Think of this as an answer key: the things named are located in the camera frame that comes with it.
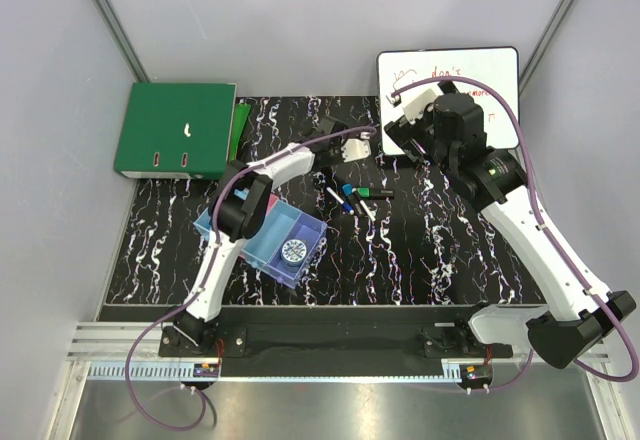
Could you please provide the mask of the blue capped marker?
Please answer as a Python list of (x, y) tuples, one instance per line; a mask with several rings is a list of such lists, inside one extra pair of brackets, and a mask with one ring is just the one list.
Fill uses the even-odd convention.
[(361, 216), (363, 214), (363, 210), (359, 204), (359, 200), (357, 198), (357, 196), (354, 193), (354, 189), (353, 186), (351, 184), (343, 184), (342, 185), (342, 191), (345, 194), (345, 196), (347, 197), (349, 204), (353, 207), (355, 215), (356, 216)]

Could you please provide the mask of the green black marker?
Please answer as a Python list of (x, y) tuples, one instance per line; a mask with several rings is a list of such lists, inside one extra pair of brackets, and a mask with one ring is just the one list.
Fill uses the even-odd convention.
[(357, 187), (355, 191), (362, 197), (372, 200), (393, 199), (395, 192), (392, 189)]

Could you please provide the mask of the four-compartment colourful organizer tray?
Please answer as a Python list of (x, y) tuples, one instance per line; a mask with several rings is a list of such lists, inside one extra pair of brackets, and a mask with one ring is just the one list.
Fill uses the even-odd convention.
[[(312, 257), (326, 244), (326, 228), (325, 222), (271, 194), (261, 229), (246, 242), (238, 257), (278, 283), (295, 289)], [(289, 267), (281, 260), (281, 247), (292, 238), (303, 240), (308, 249), (306, 259), (298, 267)]]

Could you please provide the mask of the round blue tape tin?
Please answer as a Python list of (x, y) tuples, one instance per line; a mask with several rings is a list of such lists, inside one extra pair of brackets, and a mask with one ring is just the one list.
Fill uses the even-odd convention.
[(281, 260), (289, 267), (300, 266), (308, 255), (306, 243), (301, 239), (292, 238), (285, 241), (280, 250)]

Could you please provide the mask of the green ring binder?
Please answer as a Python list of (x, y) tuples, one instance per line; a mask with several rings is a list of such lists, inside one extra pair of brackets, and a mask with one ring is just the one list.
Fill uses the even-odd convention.
[(235, 103), (233, 83), (133, 84), (114, 171), (132, 179), (220, 179)]

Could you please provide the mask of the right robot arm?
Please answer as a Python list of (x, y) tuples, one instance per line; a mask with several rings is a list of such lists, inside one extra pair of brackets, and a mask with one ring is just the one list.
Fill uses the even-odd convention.
[(460, 353), (476, 356), (489, 344), (529, 347), (564, 369), (635, 310), (629, 292), (612, 291), (588, 271), (541, 208), (515, 157), (488, 146), (484, 112), (470, 95), (438, 96), (420, 118), (400, 117), (384, 131), (412, 161), (440, 168), (454, 192), (502, 235), (543, 294), (539, 307), (478, 308), (454, 331)]

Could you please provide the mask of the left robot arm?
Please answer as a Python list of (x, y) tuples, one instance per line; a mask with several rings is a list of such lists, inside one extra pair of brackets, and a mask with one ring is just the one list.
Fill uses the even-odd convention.
[(228, 164), (209, 206), (209, 239), (194, 285), (173, 327), (196, 356), (215, 346), (222, 299), (246, 243), (262, 228), (272, 191), (313, 169), (346, 161), (343, 145), (362, 131), (326, 116), (298, 141), (257, 161)]

